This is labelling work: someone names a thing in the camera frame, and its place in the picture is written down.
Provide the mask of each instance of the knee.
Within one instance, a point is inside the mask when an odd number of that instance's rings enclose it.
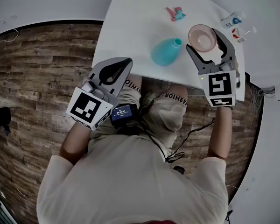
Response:
[[[184,85],[181,84],[172,84],[170,88],[167,90],[167,93],[172,93],[182,97],[183,99],[188,99],[188,91]]]
[[[127,77],[131,82],[133,82],[136,86],[138,86],[139,88],[141,88],[142,85],[142,77],[140,76],[135,76],[135,75],[129,75]]]

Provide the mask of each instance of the teal vase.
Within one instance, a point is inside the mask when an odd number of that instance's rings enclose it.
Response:
[[[174,62],[181,52],[182,41],[179,38],[167,39],[157,44],[152,53],[151,58],[154,63],[167,66]]]

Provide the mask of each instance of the small packaging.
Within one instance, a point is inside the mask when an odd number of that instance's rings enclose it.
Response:
[[[242,23],[244,18],[246,18],[244,12],[234,12],[230,16],[223,18],[220,23],[225,29],[229,29]]]
[[[234,28],[232,30],[232,36],[234,39],[237,40],[238,43],[242,43],[242,42],[246,41],[246,36],[248,33],[256,33],[256,32],[257,32],[257,30],[255,27],[252,27],[247,32],[244,32],[244,30],[241,28]]]

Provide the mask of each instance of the screen display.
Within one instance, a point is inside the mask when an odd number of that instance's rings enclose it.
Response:
[[[131,111],[130,105],[124,105],[124,106],[115,108],[112,111],[111,116],[112,116],[112,120],[118,120],[118,119],[132,116],[132,111]]]

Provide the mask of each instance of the white t-shirt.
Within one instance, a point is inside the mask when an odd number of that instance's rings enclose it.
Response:
[[[139,136],[109,135],[75,166],[52,156],[37,198],[41,224],[222,224],[228,195],[223,160],[199,162],[187,179]]]

